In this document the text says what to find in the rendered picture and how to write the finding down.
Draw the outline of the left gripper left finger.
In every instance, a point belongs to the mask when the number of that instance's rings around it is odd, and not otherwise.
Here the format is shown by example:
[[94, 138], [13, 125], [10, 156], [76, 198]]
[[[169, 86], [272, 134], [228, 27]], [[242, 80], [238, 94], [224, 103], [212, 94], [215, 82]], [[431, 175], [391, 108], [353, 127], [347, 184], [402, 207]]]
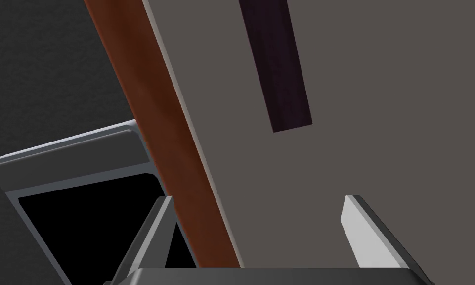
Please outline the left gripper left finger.
[[173, 198], [157, 198], [111, 283], [119, 284], [140, 268], [164, 268], [176, 224]]

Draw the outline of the brown wooden cupboard side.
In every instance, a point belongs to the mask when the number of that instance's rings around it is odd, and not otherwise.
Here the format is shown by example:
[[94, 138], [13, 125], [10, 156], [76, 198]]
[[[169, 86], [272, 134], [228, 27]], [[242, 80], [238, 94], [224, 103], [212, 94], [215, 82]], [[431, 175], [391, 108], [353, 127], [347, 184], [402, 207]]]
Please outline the brown wooden cupboard side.
[[148, 0], [84, 0], [200, 267], [240, 267], [151, 23]]

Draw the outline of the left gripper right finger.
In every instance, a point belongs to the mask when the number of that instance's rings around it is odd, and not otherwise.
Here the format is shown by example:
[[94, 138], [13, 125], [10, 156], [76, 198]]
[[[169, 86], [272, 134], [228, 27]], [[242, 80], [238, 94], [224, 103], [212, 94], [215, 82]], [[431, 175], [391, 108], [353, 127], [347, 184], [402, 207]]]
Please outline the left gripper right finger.
[[345, 196], [341, 225], [360, 268], [408, 269], [420, 283], [433, 283], [361, 196]]

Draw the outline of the grey appliance with black window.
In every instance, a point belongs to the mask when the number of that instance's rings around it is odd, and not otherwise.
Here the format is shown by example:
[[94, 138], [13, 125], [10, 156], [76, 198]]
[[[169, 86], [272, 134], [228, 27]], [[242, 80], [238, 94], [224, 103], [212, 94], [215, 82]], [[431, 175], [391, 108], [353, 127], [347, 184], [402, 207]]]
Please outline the grey appliance with black window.
[[[135, 120], [3, 155], [0, 187], [64, 285], [118, 285], [139, 229], [169, 196]], [[165, 267], [198, 267], [178, 217]]]

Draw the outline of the grey cupboard door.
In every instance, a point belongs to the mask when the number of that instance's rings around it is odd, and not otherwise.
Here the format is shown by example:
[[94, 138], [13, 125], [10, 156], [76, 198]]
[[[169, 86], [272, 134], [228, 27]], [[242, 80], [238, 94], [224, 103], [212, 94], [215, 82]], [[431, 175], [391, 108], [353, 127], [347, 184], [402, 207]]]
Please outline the grey cupboard door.
[[243, 267], [346, 267], [361, 195], [423, 268], [475, 267], [475, 0], [287, 0], [312, 124], [274, 133], [239, 0], [149, 0]]

